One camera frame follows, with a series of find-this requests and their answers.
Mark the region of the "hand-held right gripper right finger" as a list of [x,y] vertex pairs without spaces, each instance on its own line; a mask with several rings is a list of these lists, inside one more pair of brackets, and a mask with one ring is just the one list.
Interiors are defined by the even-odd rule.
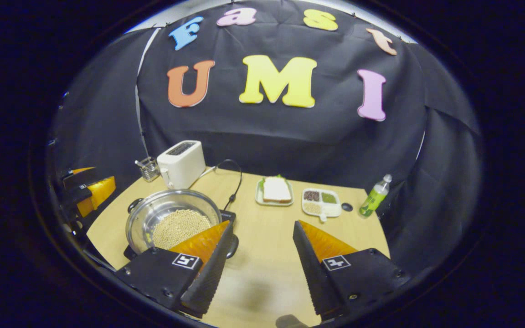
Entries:
[[294,223],[293,241],[323,321],[366,315],[400,295],[411,280],[378,249],[359,251],[302,220]]

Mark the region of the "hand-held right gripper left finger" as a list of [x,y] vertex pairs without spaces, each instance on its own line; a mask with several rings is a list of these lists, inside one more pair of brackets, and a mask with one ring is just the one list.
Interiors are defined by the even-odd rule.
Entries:
[[202,318],[216,293],[233,237],[233,224],[226,220],[169,250],[149,248],[115,275],[162,307]]

